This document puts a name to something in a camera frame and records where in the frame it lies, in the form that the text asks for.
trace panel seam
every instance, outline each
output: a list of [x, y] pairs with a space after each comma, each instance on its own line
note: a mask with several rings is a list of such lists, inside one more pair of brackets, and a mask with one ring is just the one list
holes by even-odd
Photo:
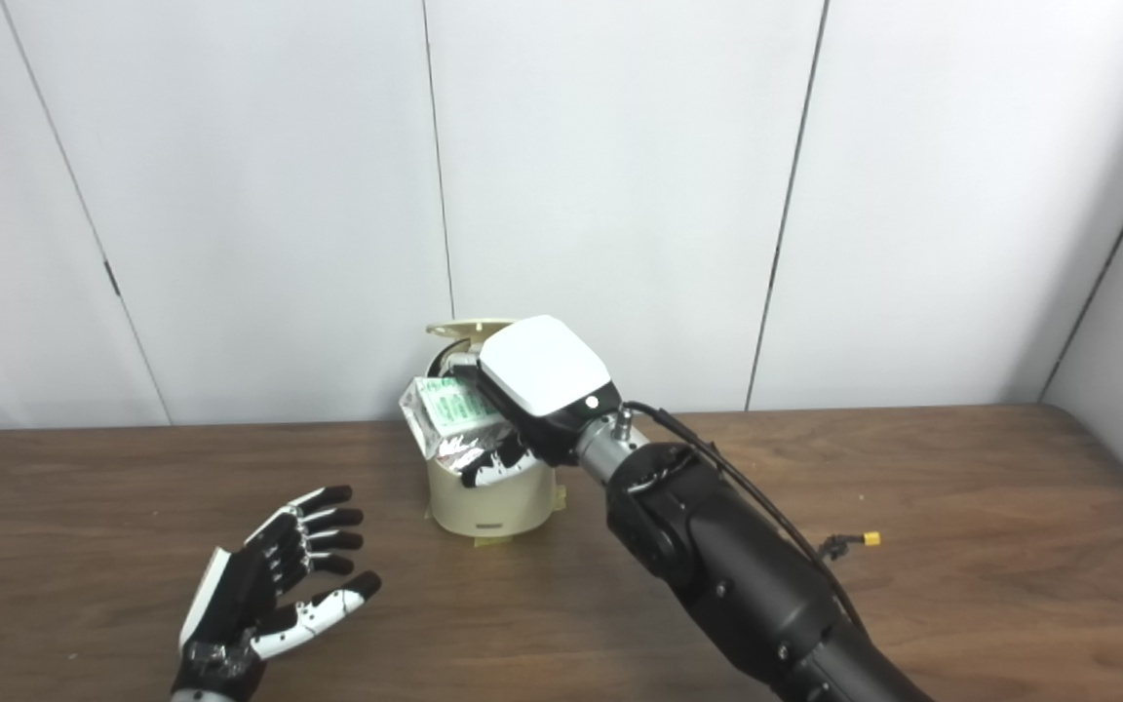
[[1077, 338], [1077, 332], [1083, 328], [1083, 321], [1086, 319], [1086, 313], [1090, 311], [1090, 306], [1095, 302], [1095, 297], [1099, 292], [1099, 285], [1104, 284], [1106, 274], [1112, 266], [1112, 262], [1115, 258], [1120, 249], [1120, 245], [1123, 244], [1123, 224], [1120, 226], [1120, 234], [1115, 236], [1115, 240], [1112, 243], [1112, 248], [1106, 255], [1104, 261], [1104, 267], [1099, 268], [1099, 275], [1095, 279], [1095, 284], [1090, 286], [1090, 292], [1086, 297], [1086, 302], [1083, 303], [1083, 310], [1077, 314], [1077, 319], [1074, 320], [1074, 327], [1068, 332], [1068, 338], [1065, 339], [1065, 346], [1060, 348], [1060, 355], [1056, 356], [1056, 363], [1051, 367], [1051, 372], [1047, 375], [1047, 382], [1042, 385], [1042, 392], [1038, 394], [1038, 402], [1041, 403], [1047, 399], [1047, 391], [1051, 390], [1051, 383], [1056, 380], [1056, 374], [1060, 372], [1060, 365], [1065, 363], [1065, 356], [1068, 354], [1070, 347], [1074, 346], [1074, 339]]
[[816, 80], [816, 63], [821, 56], [821, 43], [825, 36], [825, 18], [830, 15], [830, 0], [824, 0], [821, 4], [821, 18], [816, 21], [816, 43], [812, 48], [812, 63], [809, 66], [809, 82], [805, 85], [805, 92], [803, 92], [803, 106], [800, 108], [800, 126], [796, 130], [796, 143], [794, 143], [794, 152], [792, 155], [792, 173], [787, 175], [787, 190], [783, 199], [783, 215], [779, 218], [779, 236], [777, 236], [776, 243], [774, 245], [774, 259], [770, 263], [770, 280], [765, 290], [765, 307], [761, 310], [761, 326], [757, 330], [757, 349], [752, 352], [752, 373], [748, 379], [748, 395], [743, 399], [743, 410], [751, 409], [752, 405], [752, 390], [757, 386], [757, 370], [761, 364], [761, 346], [765, 344], [765, 323], [770, 317], [770, 299], [774, 297], [774, 283], [777, 280], [777, 274], [779, 274], [779, 258], [783, 255], [783, 237], [786, 234], [787, 227], [787, 215], [792, 210], [792, 194], [794, 192], [794, 180], [796, 180], [796, 173], [800, 167], [800, 152], [803, 147], [803, 134], [805, 134], [805, 128], [809, 120], [809, 106], [812, 101], [812, 85]]
[[[85, 222], [90, 227], [90, 235], [93, 236], [93, 244], [98, 246], [99, 257], [102, 258], [102, 265], [107, 267], [108, 271], [111, 268], [111, 262], [107, 258], [107, 248], [102, 246], [102, 237], [99, 236], [98, 227], [93, 224], [93, 216], [90, 213], [89, 203], [85, 202], [85, 192], [81, 190], [81, 183], [76, 180], [76, 172], [72, 170], [72, 161], [67, 157], [67, 148], [63, 147], [63, 139], [58, 137], [58, 128], [55, 125], [55, 117], [49, 112], [49, 104], [46, 102], [46, 98], [43, 92], [40, 92], [40, 84], [37, 83], [37, 75], [33, 70], [33, 63], [28, 60], [28, 54], [24, 49], [24, 42], [19, 38], [19, 30], [17, 24], [15, 24], [15, 18], [11, 16], [11, 10], [8, 8], [6, 0], [0, 0], [0, 9], [3, 10], [3, 18], [8, 22], [8, 28], [11, 31], [11, 39], [17, 46], [17, 53], [19, 54], [19, 61], [24, 64], [24, 71], [28, 75], [28, 83], [33, 85], [33, 92], [37, 97], [37, 102], [40, 103], [40, 111], [46, 116], [46, 126], [49, 128], [49, 135], [55, 139], [55, 146], [58, 148], [58, 156], [63, 159], [63, 168], [67, 172], [67, 177], [72, 183], [72, 190], [76, 192], [77, 203], [81, 204], [81, 212], [85, 215]], [[158, 405], [164, 411], [164, 418], [167, 419], [168, 425], [174, 425], [173, 418], [171, 418], [171, 412], [167, 409], [167, 401], [162, 394], [162, 388], [158, 386], [158, 379], [155, 376], [155, 368], [150, 365], [150, 357], [146, 356], [146, 348], [141, 344], [141, 335], [137, 332], [137, 325], [133, 321], [133, 314], [129, 313], [128, 302], [125, 301], [124, 294], [120, 290], [116, 290], [116, 297], [120, 300], [120, 308], [124, 310], [124, 319], [129, 323], [129, 332], [133, 334], [133, 341], [137, 344], [137, 354], [141, 355], [141, 363], [146, 367], [146, 374], [150, 377], [150, 384], [155, 388], [155, 395], [158, 396]]]
[[445, 233], [445, 275], [449, 281], [449, 319], [458, 316], [454, 297], [454, 257], [449, 253], [449, 212], [445, 203], [445, 165], [440, 161], [440, 122], [436, 108], [436, 78], [432, 75], [432, 28], [427, 19], [427, 0], [423, 6], [423, 44], [427, 48], [427, 92], [432, 100], [432, 144], [436, 145], [436, 180], [440, 191], [440, 230]]

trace cylindrical container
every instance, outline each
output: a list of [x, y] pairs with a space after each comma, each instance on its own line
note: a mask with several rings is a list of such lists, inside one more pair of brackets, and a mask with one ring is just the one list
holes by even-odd
[[[429, 376], [455, 352], [477, 350], [484, 339], [513, 320], [458, 320], [429, 326], [428, 334], [454, 338], [432, 361]], [[442, 528], [463, 536], [513, 536], [544, 525], [553, 514], [556, 471], [540, 462], [521, 474], [483, 487], [465, 487], [462, 480], [437, 462], [428, 462], [432, 518]]]

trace black cable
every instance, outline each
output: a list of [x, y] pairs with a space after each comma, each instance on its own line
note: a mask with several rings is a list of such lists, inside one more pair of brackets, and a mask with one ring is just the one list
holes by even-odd
[[640, 412], [641, 414], [647, 414], [652, 419], [652, 421], [667, 428], [669, 434], [677, 436], [678, 439], [685, 440], [685, 443], [700, 450], [701, 454], [704, 454], [710, 462], [713, 462], [713, 465], [718, 467], [718, 471], [730, 475], [731, 478], [734, 480], [741, 489], [743, 489], [743, 492], [748, 493], [749, 496], [752, 498], [767, 514], [770, 514], [770, 517], [784, 530], [786, 530], [798, 550], [801, 550], [810, 563], [820, 571], [823, 577], [825, 577], [825, 582], [830, 583], [830, 587], [834, 591], [834, 600], [839, 600], [839, 605], [842, 605], [842, 609], [847, 612], [847, 618], [851, 619], [852, 624], [855, 624], [856, 628], [859, 628], [862, 632], [868, 633], [865, 628], [865, 622], [860, 619], [860, 614], [856, 613], [852, 600], [847, 595], [847, 591], [843, 590], [842, 583], [839, 583], [839, 578], [834, 577], [834, 573], [830, 569], [830, 566], [825, 564], [823, 556], [816, 554], [815, 548], [809, 544], [809, 539], [803, 537], [803, 534], [800, 534], [800, 529], [792, 523], [792, 520], [788, 520], [787, 516], [785, 516], [783, 511], [780, 511], [779, 508], [770, 501], [770, 499], [766, 498], [765, 493], [763, 493], [761, 490], [752, 483], [752, 481], [748, 480], [748, 476], [743, 475], [743, 473], [732, 465], [731, 462], [728, 462], [728, 459], [719, 453], [716, 447], [705, 444], [704, 440], [696, 435], [696, 432], [692, 431], [687, 425], [678, 421], [677, 418], [674, 418], [674, 414], [669, 413], [667, 410], [650, 408], [649, 404], [636, 403], [636, 401], [627, 401], [627, 403], [623, 404], [629, 409]]

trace silver metal tube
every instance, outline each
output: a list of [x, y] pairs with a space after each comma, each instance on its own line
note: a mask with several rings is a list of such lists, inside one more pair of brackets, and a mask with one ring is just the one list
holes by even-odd
[[231, 698], [225, 698], [218, 692], [207, 690], [177, 690], [173, 692], [171, 702], [193, 702], [200, 699], [202, 702], [235, 702]]
[[615, 425], [614, 417], [605, 414], [587, 422], [579, 436], [579, 466], [601, 485], [610, 482], [632, 450], [647, 444], [647, 436], [636, 427], [629, 427], [627, 439], [617, 439]]

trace yellow tape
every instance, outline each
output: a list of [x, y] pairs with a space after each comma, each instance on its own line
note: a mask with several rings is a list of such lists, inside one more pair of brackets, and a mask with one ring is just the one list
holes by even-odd
[[484, 546], [500, 546], [511, 541], [513, 541], [512, 536], [477, 536], [476, 548], [483, 548]]

